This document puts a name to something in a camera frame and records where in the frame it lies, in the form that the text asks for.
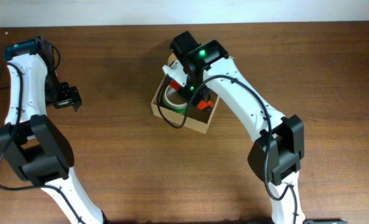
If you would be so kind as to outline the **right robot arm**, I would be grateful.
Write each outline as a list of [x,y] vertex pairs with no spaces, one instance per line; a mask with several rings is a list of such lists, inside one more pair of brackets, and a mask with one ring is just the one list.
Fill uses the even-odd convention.
[[171,87],[189,105],[211,108],[216,93],[238,117],[253,142],[248,164],[263,182],[273,223],[304,223],[297,186],[304,158],[304,123],[285,116],[248,83],[233,57],[217,40],[198,43],[185,31],[173,38],[176,60],[163,68]]

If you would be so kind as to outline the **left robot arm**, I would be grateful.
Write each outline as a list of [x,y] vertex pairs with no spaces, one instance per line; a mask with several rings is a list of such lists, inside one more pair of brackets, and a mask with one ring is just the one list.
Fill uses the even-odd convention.
[[48,106],[82,105],[77,88],[58,80],[60,52],[37,36],[6,46],[3,60],[11,83],[0,128],[0,189],[41,189],[71,223],[107,223],[77,178],[70,143],[47,116]]

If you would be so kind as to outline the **beige masking tape roll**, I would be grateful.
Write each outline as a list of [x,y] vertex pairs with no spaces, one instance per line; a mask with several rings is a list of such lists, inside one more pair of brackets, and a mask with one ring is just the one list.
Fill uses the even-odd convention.
[[[166,90],[175,90],[175,89],[173,89],[173,88],[171,88],[170,86],[168,86],[168,87],[165,89],[165,91],[166,91]],[[174,103],[185,103],[183,100],[181,100],[181,99],[179,98],[179,96],[178,96],[177,92],[176,92],[176,95],[170,96],[170,97],[169,97],[169,99],[170,99],[172,102],[174,102]]]

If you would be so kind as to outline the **orange utility knife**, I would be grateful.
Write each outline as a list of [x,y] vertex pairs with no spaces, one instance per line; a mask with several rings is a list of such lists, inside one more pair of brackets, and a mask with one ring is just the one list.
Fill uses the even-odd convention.
[[[169,86],[176,90],[178,96],[186,103],[189,102],[191,97],[196,91],[196,87],[192,85],[186,85],[181,87],[173,79],[170,79]],[[192,106],[195,106],[201,111],[209,111],[213,108],[213,102],[211,101],[210,89],[202,87],[200,91],[196,92],[194,99],[191,102]]]

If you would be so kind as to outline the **green tape roll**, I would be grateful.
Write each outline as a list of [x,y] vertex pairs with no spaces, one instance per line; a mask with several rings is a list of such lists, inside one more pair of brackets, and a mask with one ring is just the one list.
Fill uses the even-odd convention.
[[176,95],[175,90],[166,90],[162,96],[163,104],[172,111],[177,113],[184,113],[185,109],[187,108],[187,103],[174,103],[172,102],[169,97]]

